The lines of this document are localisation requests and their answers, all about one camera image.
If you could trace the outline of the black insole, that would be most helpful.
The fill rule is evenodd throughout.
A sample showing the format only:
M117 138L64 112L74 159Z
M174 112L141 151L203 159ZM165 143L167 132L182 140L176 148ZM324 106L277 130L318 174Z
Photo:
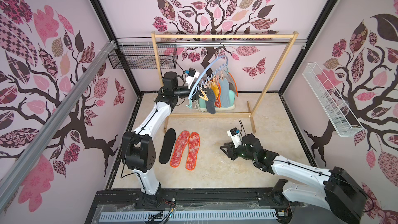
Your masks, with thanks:
M163 145L159 155L160 164L167 164L169 162L175 142L176 131L174 129L168 129L164 135Z

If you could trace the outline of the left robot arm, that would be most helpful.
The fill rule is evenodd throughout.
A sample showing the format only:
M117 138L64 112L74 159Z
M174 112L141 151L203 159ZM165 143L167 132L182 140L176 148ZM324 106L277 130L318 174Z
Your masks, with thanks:
M185 82L180 86L175 72L166 72L162 77L163 87L159 90L154 100L154 106L142 124L132 132L125 132L122 137L122 163L136 175L140 184L141 192L145 197L156 200L161 184L157 180L154 170L156 151L152 138L172 113L179 99L187 98L192 90L193 82L199 73L190 70L185 71Z

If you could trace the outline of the red patterned insole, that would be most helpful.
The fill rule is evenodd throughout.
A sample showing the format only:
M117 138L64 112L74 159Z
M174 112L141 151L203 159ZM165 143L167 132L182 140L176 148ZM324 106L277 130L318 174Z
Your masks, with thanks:
M186 161L186 169L193 171L197 164L198 153L201 145L200 136L197 132L192 132L188 140L189 152Z
M189 131L182 131L178 136L175 143L173 155L170 161L170 166L172 168L177 168L180 165L183 152L185 150L185 147L188 145L189 137L190 137Z

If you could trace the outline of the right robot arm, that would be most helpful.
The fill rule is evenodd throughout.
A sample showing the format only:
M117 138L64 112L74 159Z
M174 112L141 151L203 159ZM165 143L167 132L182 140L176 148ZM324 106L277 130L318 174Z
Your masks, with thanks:
M264 149L254 134L242 135L237 129L227 132L231 142L220 150L231 160L249 160L261 170L282 178L269 194L279 206L291 202L306 203L331 211L347 224L358 224L362 215L376 208L374 200L366 209L370 196L342 168L332 170L307 166Z

